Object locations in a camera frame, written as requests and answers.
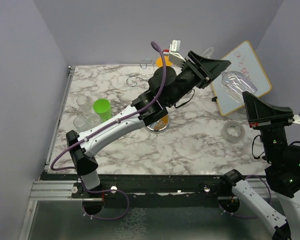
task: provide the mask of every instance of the green cup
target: green cup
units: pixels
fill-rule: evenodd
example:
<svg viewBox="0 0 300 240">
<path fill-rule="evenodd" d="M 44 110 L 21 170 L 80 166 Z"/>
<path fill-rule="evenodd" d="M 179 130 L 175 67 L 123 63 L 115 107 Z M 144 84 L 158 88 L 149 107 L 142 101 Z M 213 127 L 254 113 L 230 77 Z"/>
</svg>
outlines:
<svg viewBox="0 0 300 240">
<path fill-rule="evenodd" d="M 111 104 L 107 99 L 100 98 L 95 101 L 93 104 L 93 110 L 100 116 L 103 123 L 112 117 Z"/>
</svg>

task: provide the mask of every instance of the marble table top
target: marble table top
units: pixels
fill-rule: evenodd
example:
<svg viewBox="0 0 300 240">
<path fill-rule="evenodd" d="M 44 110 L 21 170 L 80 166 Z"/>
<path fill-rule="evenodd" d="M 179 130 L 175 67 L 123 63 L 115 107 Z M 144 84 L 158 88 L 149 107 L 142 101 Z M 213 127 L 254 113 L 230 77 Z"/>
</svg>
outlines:
<svg viewBox="0 0 300 240">
<path fill-rule="evenodd" d="M 76 99 L 85 95 L 95 101 L 111 101 L 112 115 L 122 111 L 132 100 L 148 88 L 154 69 L 138 65 L 77 66 L 69 89 L 61 123 L 55 138 L 51 161 L 67 147 L 66 133 L 74 130 L 73 120 L 80 115 Z M 126 80 L 137 75 L 137 86 L 130 87 Z M 264 175 L 268 166 L 262 159 L 252 157 L 252 141 L 260 132 L 249 128 L 244 108 L 222 116 L 210 86 L 196 89 L 193 99 L 185 106 L 169 108 L 170 126 L 167 131 L 154 134 L 146 129 L 131 132 L 112 142 L 96 156 L 99 174 L 150 174 L 150 175 L 221 175 L 237 169 L 243 175 Z M 234 120 L 243 124 L 245 135 L 238 143 L 229 143 L 221 136 L 224 124 Z M 255 155 L 263 152 L 259 140 L 254 146 Z M 73 166 L 66 153 L 55 165 Z M 74 174 L 74 170 L 49 173 Z"/>
</svg>

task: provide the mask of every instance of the gray floor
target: gray floor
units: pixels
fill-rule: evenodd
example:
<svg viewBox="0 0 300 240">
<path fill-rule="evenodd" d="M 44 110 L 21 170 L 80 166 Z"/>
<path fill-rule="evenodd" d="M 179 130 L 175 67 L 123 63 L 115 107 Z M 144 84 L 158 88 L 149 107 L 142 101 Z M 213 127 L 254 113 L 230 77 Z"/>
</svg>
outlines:
<svg viewBox="0 0 300 240">
<path fill-rule="evenodd" d="M 282 212 L 275 201 L 274 207 Z M 122 209 L 104 209 L 103 217 Z M 240 213 L 250 215 L 246 206 Z M 258 219 L 222 214 L 219 208 L 134 208 L 117 221 L 83 217 L 80 202 L 40 202 L 31 240 L 271 240 Z"/>
</svg>

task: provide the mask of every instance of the roll of tape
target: roll of tape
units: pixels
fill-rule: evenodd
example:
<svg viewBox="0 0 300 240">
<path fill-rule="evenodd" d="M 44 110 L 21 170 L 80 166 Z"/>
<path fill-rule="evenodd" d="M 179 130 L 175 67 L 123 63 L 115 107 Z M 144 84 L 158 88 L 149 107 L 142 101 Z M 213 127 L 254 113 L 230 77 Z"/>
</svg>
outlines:
<svg viewBox="0 0 300 240">
<path fill-rule="evenodd" d="M 228 129 L 234 129 L 238 133 L 238 136 L 233 136 L 229 134 Z M 221 129 L 221 136 L 225 140 L 233 144 L 239 142 L 244 137 L 245 133 L 246 131 L 244 129 L 244 126 L 242 126 L 242 124 L 236 121 L 226 122 L 223 128 Z"/>
</svg>

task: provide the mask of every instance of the wall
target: wall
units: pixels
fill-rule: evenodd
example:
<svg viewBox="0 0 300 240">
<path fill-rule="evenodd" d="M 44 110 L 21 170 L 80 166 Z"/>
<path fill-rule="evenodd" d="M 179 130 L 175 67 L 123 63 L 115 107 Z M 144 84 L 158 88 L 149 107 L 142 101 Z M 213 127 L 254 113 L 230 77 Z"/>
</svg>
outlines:
<svg viewBox="0 0 300 240">
<path fill-rule="evenodd" d="M 19 236 L 67 75 L 32 0 L 0 0 L 0 240 Z"/>
<path fill-rule="evenodd" d="M 215 48 L 223 57 L 244 40 L 257 47 L 283 0 L 34 0 L 70 65 L 129 64 L 158 58 L 150 41 L 181 53 Z"/>
<path fill-rule="evenodd" d="M 256 53 L 272 83 L 263 97 L 300 112 L 300 0 L 285 0 Z M 289 142 L 300 140 L 300 125 L 286 127 Z"/>
</svg>

